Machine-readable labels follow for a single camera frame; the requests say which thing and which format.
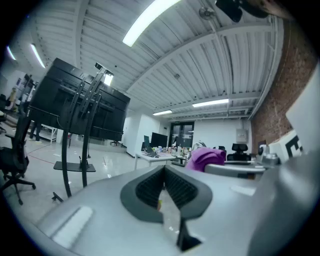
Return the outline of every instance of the brick wall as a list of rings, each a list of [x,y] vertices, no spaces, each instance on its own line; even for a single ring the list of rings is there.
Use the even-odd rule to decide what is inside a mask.
[[[318,56],[300,27],[285,21],[282,56],[273,84],[259,110],[251,120],[252,152],[258,152],[258,142],[269,144],[293,128],[286,112],[305,88]]]

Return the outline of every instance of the doorway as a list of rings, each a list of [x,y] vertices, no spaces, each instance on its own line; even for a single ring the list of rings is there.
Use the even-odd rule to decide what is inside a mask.
[[[194,138],[195,122],[172,123],[170,128],[169,147],[176,141],[176,146],[191,148]]]

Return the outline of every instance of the white corrugated ceiling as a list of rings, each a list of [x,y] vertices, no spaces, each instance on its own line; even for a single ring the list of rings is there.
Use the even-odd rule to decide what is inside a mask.
[[[154,112],[172,110],[170,121],[247,118],[277,71],[283,24],[243,11],[234,23],[213,0],[181,0],[161,14],[132,47],[122,42],[152,0],[50,0],[26,18],[10,44],[21,69],[45,70],[55,58],[95,76],[96,62],[112,73],[111,86]],[[212,21],[201,7],[216,11]],[[193,103],[229,98],[229,104]]]

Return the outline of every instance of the black monitor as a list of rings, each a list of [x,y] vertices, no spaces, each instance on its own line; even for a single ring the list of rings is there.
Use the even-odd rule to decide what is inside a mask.
[[[83,108],[81,104],[84,98],[88,98],[85,96],[90,93],[88,89],[94,77],[59,58],[53,61],[37,86],[29,105],[29,118],[63,130],[66,127],[71,102],[84,78],[83,90],[77,99],[69,130],[72,134],[83,135],[87,123],[83,117],[90,116],[95,97],[88,103],[87,108]],[[100,90],[93,90],[93,94],[101,92],[101,99],[93,118],[90,137],[120,141],[130,98],[102,81],[98,87]]]
[[[152,137],[151,137],[151,147],[167,147],[167,141],[168,141],[168,136],[166,135],[162,135],[159,133],[152,133]]]

